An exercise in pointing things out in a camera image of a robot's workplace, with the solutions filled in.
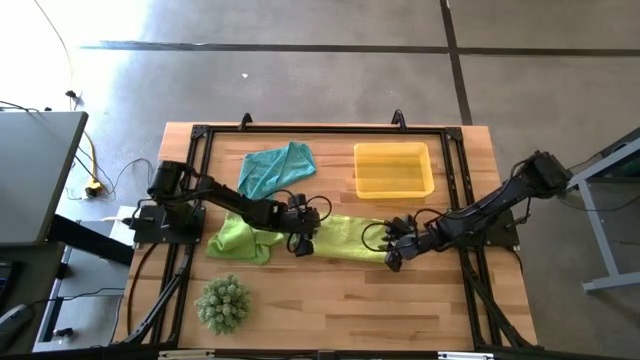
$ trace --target teal towel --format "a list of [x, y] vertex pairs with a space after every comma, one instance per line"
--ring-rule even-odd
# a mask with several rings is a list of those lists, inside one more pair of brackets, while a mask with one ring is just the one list
[[291, 141], [280, 149], [247, 154], [238, 179], [238, 192], [250, 199], [262, 199], [315, 173], [309, 146]]

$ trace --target green plush toy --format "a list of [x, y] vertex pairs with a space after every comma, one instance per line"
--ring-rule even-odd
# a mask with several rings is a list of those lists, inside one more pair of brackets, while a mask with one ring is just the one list
[[207, 324], [216, 335], [231, 334], [249, 314], [249, 291], [238, 278], [228, 275], [210, 281], [195, 305], [200, 323]]

